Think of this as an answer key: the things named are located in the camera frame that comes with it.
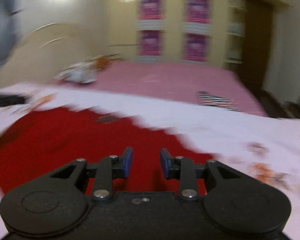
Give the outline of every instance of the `striped object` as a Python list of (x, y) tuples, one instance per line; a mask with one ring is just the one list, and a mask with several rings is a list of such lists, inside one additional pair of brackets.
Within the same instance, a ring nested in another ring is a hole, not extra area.
[(208, 92), (199, 91), (198, 92), (199, 105), (202, 106), (216, 106), (221, 108), (226, 108), (230, 111), (239, 111), (235, 103), (231, 102), (229, 99), (216, 97)]

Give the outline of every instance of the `bed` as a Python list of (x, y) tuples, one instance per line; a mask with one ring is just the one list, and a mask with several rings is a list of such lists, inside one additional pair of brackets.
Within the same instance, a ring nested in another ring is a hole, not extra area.
[[(218, 107), (141, 97), (122, 93), (20, 83), (1, 92), (32, 95), (30, 106), (53, 95), (39, 111), (67, 106), (70, 111), (90, 109), (134, 119), (134, 125), (163, 129), (176, 135), (186, 149), (211, 153), (219, 161), (271, 184), (292, 203), (284, 232), (300, 240), (300, 120), (273, 119), (227, 111)], [(27, 106), (0, 108), (0, 135), (27, 114)], [(0, 220), (0, 233), (5, 229)]]
[[(71, 64), (95, 57), (95, 53), (76, 26), (66, 23), (43, 26), (29, 33), (16, 46), (7, 64), (0, 70), (0, 88), (19, 82), (52, 83), (58, 72)], [(203, 91), (229, 99), (241, 112), (266, 116), (259, 102), (233, 72), (213, 66), (122, 61), (100, 71), (96, 83), (84, 87), (73, 84), (62, 86), (191, 104), (199, 103), (197, 93)]]
[[(216, 67), (160, 63), (114, 62), (98, 72), (98, 81), (85, 89), (127, 93), (198, 104), (198, 92), (204, 91), (234, 102), (239, 111), (266, 116), (256, 98), (241, 84), (235, 73)], [(63, 87), (83, 88), (72, 83)]]

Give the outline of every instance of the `white bed sheet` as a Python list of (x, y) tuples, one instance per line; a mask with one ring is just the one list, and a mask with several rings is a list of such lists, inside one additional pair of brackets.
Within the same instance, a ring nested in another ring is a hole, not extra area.
[[(156, 98), (28, 83), (0, 91), (34, 94), (34, 98), (55, 93), (55, 98), (40, 110), (71, 105), (69, 107), (74, 110), (96, 107), (99, 112), (116, 112), (120, 117), (138, 116), (136, 125), (166, 129), (167, 133), (178, 135), (186, 148), (217, 153), (218, 160), (250, 176), (256, 175), (251, 168), (254, 163), (268, 164), (275, 174), (287, 174), (284, 184), (275, 184), (292, 203), (292, 214), (284, 232), (291, 239), (300, 240), (300, 120), (272, 119)], [(23, 105), (0, 108), (0, 134), (25, 115), (18, 111), (24, 108)], [(251, 142), (265, 146), (266, 153), (251, 152)], [(1, 218), (0, 225), (2, 236), (6, 231)]]

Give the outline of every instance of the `metal screw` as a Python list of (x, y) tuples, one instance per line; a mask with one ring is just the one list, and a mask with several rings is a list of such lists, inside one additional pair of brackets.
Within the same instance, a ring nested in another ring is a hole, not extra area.
[(106, 189), (98, 189), (93, 193), (93, 195), (97, 198), (106, 198), (110, 195), (110, 192)]
[(193, 189), (185, 189), (181, 192), (181, 195), (183, 197), (186, 197), (186, 198), (193, 198), (193, 197), (196, 197), (198, 194), (198, 192), (196, 192), (195, 190)]
[(149, 201), (150, 201), (150, 198), (144, 197), (144, 198), (141, 199), (141, 201), (142, 201), (142, 202), (149, 202)]

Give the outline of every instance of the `beige wall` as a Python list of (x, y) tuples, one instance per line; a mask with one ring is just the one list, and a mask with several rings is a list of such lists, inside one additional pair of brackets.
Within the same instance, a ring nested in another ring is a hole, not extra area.
[(18, 0), (16, 15), (19, 36), (53, 22), (67, 22), (79, 27), (83, 38), (96, 54), (105, 52), (104, 0)]
[(281, 59), (270, 65), (265, 84), (281, 103), (300, 102), (300, 0), (291, 5), (277, 16), (279, 49), (273, 57)]

